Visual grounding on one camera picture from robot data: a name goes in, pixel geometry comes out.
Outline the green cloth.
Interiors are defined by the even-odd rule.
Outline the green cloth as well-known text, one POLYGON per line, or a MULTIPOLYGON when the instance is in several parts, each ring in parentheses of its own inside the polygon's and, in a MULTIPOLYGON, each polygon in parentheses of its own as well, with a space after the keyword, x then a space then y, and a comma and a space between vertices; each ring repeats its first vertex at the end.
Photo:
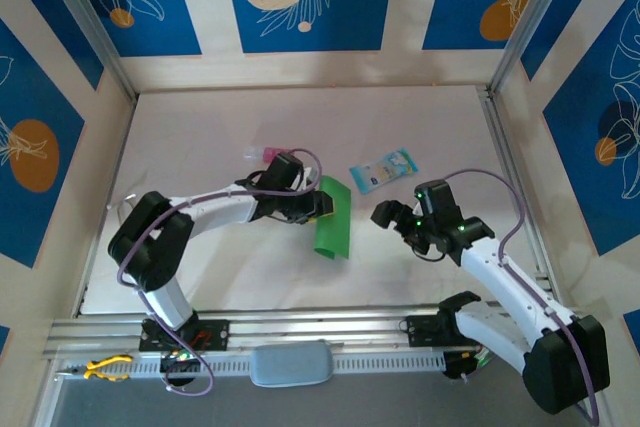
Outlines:
POLYGON ((316 221, 314 251, 331 260, 350 257, 351 190, 339 180, 323 175, 319 190, 333 202, 333 212, 316 221))

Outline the pink clear pill box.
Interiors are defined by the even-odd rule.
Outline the pink clear pill box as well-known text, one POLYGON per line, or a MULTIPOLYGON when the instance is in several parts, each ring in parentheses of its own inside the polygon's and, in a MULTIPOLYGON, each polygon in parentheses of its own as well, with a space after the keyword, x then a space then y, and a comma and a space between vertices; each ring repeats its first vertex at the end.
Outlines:
POLYGON ((289 152, 287 148, 249 146, 243 152, 243 157, 249 161, 270 163, 278 154, 289 152))

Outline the light blue snack packet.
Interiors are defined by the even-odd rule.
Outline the light blue snack packet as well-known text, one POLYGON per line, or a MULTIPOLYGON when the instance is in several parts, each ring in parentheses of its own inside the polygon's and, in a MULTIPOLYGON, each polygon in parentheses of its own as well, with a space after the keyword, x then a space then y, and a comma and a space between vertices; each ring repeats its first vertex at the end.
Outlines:
POLYGON ((389 182, 416 174, 419 169, 410 154, 402 148, 373 162, 351 167, 349 172, 359 192, 366 195, 389 182))

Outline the grey blue oblong pad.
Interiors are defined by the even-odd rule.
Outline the grey blue oblong pad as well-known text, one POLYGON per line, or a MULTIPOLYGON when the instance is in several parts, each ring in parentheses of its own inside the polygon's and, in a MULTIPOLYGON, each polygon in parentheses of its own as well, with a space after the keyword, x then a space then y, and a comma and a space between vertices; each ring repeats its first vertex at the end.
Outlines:
POLYGON ((333 370, 331 349, 322 341, 263 345, 250 355, 250 379, 263 388, 317 385, 333 370))

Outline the aluminium table side rail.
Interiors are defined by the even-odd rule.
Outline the aluminium table side rail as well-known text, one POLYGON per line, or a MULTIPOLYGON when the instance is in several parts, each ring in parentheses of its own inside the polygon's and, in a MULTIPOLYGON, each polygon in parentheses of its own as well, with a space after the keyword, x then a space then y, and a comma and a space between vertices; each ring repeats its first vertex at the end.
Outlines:
POLYGON ((521 231, 524 232, 529 251, 534 259, 536 282, 544 290, 550 292, 555 299, 564 301, 563 292, 559 288, 544 239, 532 215, 531 203, 527 198, 527 189, 523 182, 521 162, 517 156, 515 144, 512 142, 508 125, 501 113, 500 104, 492 97, 486 86, 479 85, 476 89, 501 165, 501 171, 515 189, 520 205, 525 211, 525 220, 521 231))

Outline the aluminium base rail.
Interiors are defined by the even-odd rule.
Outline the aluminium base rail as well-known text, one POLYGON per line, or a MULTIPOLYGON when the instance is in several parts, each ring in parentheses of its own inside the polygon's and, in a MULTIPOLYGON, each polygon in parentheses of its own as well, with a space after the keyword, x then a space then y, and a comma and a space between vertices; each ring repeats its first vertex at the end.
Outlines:
MULTIPOLYGON (((345 352, 406 351, 400 330, 409 315, 432 315, 435 304, 323 307, 279 310, 201 311, 202 320, 227 320, 228 352, 275 343, 325 340, 345 352)), ((97 360, 118 353, 134 354, 142 334, 141 313, 81 315, 53 321, 43 348, 46 359, 97 360)))

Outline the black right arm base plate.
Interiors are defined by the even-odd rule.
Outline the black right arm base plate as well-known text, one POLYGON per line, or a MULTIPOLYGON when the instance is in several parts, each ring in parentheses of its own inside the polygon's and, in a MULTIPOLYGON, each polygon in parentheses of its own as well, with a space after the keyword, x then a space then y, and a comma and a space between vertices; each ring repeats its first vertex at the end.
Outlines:
POLYGON ((411 347, 476 347, 477 341, 463 336, 446 315, 418 315, 405 318, 411 347))

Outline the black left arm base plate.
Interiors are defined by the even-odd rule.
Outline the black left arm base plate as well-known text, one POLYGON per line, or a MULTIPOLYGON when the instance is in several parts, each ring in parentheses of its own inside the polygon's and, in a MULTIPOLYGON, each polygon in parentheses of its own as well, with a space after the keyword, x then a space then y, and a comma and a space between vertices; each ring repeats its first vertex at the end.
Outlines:
MULTIPOLYGON (((173 331, 176 337, 198 352, 226 351, 229 341, 228 320, 198 320, 173 331)), ((139 340, 140 352, 168 352, 181 344, 155 320, 144 319, 139 340)))

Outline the aluminium frame post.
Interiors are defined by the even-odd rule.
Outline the aluminium frame post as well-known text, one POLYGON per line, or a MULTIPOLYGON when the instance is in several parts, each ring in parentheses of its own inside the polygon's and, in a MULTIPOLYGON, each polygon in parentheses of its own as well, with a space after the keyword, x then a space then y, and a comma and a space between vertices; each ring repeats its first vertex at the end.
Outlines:
POLYGON ((111 74, 127 102, 135 106, 138 93, 126 73, 108 32, 89 0, 63 0, 104 68, 111 74))
POLYGON ((486 86, 487 94, 491 99, 500 92, 515 64, 520 60, 552 1, 528 1, 512 32, 512 36, 506 43, 496 70, 486 86))

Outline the yellow handled pliers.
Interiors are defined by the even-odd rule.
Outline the yellow handled pliers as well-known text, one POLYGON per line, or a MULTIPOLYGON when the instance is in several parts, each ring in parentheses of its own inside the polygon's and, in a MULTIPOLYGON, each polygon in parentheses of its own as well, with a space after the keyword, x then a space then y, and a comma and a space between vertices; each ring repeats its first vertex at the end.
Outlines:
POLYGON ((134 358, 131 355, 120 354, 111 357, 104 358, 99 361, 89 361, 81 366, 71 366, 58 370, 55 375, 69 378, 83 378, 89 380, 92 378, 106 380, 109 382, 120 382, 129 380, 128 374, 123 375, 111 375, 102 371, 103 368, 117 363, 131 363, 134 358))

